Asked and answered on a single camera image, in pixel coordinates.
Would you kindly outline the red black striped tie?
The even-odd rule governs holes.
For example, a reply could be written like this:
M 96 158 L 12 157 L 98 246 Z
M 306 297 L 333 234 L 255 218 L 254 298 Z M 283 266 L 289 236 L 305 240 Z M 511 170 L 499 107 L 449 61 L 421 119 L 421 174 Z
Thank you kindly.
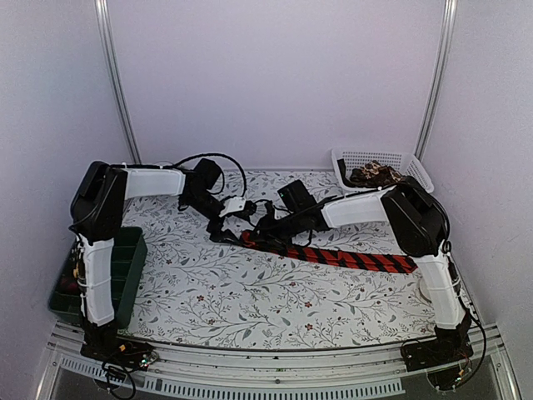
M 242 233 L 240 242 L 246 248 L 264 253 L 273 253 L 285 258 L 333 267 L 399 274 L 411 274 L 417 269 L 415 261 L 409 256 L 348 252 L 300 245 L 286 246 L 277 243 L 271 244 L 260 241 L 259 239 L 254 240 L 250 230 Z

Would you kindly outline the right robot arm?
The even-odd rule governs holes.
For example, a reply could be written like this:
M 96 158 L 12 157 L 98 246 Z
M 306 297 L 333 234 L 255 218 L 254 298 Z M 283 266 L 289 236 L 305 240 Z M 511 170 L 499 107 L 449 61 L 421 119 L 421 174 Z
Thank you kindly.
M 271 203 L 266 215 L 242 234 L 246 246 L 336 267 L 410 273 L 420 270 L 435 313 L 436 339 L 431 356 L 448 363 L 461 352 L 471 316 L 461 302 L 458 277 L 449 257 L 450 223 L 441 204 L 414 178 L 386 187 L 317 201 L 302 182 L 278 192 L 289 213 L 277 218 Z M 367 254 L 296 245 L 300 233 L 325 232 L 348 225 L 387 222 L 401 252 Z

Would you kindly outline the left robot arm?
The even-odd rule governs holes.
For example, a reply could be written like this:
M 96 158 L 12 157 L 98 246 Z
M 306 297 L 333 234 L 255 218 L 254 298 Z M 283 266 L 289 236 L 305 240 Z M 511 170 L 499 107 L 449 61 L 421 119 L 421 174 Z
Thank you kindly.
M 82 251 L 78 273 L 83 320 L 90 327 L 112 323 L 115 312 L 111 295 L 111 257 L 115 237 L 122 227 L 126 200 L 146 197 L 177 197 L 208 219 L 208 232 L 216 240 L 229 235 L 222 231 L 224 218 L 245 218 L 253 211 L 246 195 L 219 200 L 211 189 L 222 174 L 207 156 L 187 170 L 176 165 L 127 165 L 95 161 L 90 164 L 71 205 L 70 230 L 77 235 Z

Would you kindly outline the floral patterned table mat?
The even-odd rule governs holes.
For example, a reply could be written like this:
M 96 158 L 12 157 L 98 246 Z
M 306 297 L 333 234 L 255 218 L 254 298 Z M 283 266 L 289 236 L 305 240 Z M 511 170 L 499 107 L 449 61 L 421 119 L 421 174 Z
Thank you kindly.
M 124 216 L 147 258 L 124 334 L 259 350 L 403 342 L 434 332 L 422 277 L 309 263 L 214 243 L 176 197 L 135 198 Z

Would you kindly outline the brown patterned tie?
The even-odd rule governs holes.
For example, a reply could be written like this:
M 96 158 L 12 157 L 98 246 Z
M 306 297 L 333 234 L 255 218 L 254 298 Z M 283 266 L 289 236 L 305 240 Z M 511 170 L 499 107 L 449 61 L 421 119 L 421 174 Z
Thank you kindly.
M 363 167 L 354 168 L 349 182 L 359 188 L 378 188 L 398 183 L 402 178 L 403 176 L 393 167 L 372 160 Z

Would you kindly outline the dark green divided organizer box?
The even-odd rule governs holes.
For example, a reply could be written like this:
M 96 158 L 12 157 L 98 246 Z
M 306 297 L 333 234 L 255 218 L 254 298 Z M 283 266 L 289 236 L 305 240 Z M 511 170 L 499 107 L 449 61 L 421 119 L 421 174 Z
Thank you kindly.
M 122 227 L 115 238 L 111 257 L 111 295 L 117 326 L 127 328 L 137 296 L 142 270 L 147 256 L 147 245 L 140 227 Z M 81 298 L 59 291 L 63 276 L 73 276 L 74 251 L 70 251 L 48 299 L 48 309 L 64 323 L 79 326 Z

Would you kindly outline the white ceramic mug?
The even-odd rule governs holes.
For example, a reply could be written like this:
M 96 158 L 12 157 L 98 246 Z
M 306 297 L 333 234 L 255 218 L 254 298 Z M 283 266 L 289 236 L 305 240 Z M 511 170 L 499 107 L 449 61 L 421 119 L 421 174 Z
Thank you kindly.
M 424 301 L 426 301 L 428 303 L 431 303 L 431 295 L 429 294 L 426 282 L 425 282 L 425 280 L 422 277 L 420 278 L 420 280 L 418 282 L 418 291 L 419 291 L 419 294 L 420 294 L 421 298 Z

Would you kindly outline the dark red rolled tie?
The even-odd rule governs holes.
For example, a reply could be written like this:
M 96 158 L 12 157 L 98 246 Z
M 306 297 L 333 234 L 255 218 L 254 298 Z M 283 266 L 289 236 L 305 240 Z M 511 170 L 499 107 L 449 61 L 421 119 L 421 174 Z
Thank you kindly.
M 61 277 L 59 291 L 67 295 L 78 295 L 79 287 L 77 285 L 77 279 L 72 276 Z

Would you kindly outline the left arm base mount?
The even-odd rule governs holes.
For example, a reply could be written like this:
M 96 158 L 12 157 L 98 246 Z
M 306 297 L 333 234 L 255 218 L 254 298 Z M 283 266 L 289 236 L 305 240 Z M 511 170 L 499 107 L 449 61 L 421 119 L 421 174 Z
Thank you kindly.
M 145 372 L 159 360 L 151 344 L 119 338 L 113 324 L 85 327 L 80 353 L 100 362 L 106 390 L 116 399 L 132 399 L 137 393 L 133 374 Z

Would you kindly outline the slotted aluminium front rail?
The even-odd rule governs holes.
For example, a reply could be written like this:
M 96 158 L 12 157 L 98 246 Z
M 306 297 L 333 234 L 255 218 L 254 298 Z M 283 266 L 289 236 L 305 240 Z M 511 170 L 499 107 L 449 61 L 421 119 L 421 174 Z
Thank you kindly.
M 502 341 L 470 361 L 409 371 L 398 345 L 310 352 L 161 346 L 146 371 L 109 372 L 56 342 L 37 399 L 524 399 Z

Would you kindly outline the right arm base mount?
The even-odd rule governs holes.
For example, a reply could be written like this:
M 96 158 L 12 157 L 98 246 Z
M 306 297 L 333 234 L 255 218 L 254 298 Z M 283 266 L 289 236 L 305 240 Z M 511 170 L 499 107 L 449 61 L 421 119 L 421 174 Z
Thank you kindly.
M 486 330 L 479 320 L 474 319 L 475 326 L 482 336 L 481 357 L 473 366 L 474 350 L 469 338 L 457 347 L 452 341 L 445 339 L 407 340 L 400 347 L 401 357 L 408 372 L 420 371 L 427 368 L 437 368 L 426 374 L 429 384 L 439 393 L 452 393 L 464 387 L 481 369 L 487 353 L 488 339 Z

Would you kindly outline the right aluminium frame post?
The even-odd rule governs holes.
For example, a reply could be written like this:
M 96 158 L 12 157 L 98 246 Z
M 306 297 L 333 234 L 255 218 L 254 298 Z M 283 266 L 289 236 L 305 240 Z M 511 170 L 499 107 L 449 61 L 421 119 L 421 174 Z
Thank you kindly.
M 430 91 L 423 114 L 421 129 L 415 147 L 415 156 L 421 161 L 429 144 L 431 129 L 438 108 L 439 97 L 446 73 L 446 65 L 451 51 L 457 13 L 457 0 L 445 0 L 441 19 L 441 33 L 438 42 L 436 61 L 432 73 Z

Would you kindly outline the aluminium frame post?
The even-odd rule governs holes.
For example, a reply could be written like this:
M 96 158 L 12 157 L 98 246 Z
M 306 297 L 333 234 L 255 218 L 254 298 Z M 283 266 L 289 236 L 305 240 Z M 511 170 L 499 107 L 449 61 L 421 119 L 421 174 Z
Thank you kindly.
M 430 91 L 423 114 L 421 129 L 415 147 L 415 156 L 421 161 L 429 144 L 431 129 L 438 108 L 439 97 L 446 73 L 446 65 L 451 51 L 457 13 L 457 0 L 445 0 L 441 19 L 441 33 L 438 42 L 436 61 L 432 73 Z
M 140 164 L 141 154 L 137 144 L 137 139 L 132 128 L 132 121 L 127 107 L 127 100 L 122 87 L 122 80 L 117 60 L 117 53 L 112 35 L 112 24 L 109 13 L 108 1 L 94 1 L 97 26 L 102 44 L 103 55 L 107 66 L 107 73 L 110 79 L 112 94 L 117 108 L 117 115 L 125 137 L 127 150 L 131 160 Z

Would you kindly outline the left aluminium frame post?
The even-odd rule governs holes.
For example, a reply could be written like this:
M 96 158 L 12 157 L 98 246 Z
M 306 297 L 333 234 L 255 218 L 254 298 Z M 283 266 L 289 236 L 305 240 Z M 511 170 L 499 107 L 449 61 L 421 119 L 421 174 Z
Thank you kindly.
M 127 150 L 131 160 L 140 164 L 141 154 L 137 144 L 137 139 L 132 128 L 132 121 L 127 107 L 127 100 L 122 87 L 122 80 L 117 60 L 117 53 L 112 35 L 112 24 L 109 13 L 108 1 L 94 1 L 97 26 L 102 44 L 103 55 L 107 66 L 107 73 L 110 79 L 112 94 L 117 108 L 117 115 L 125 137 Z

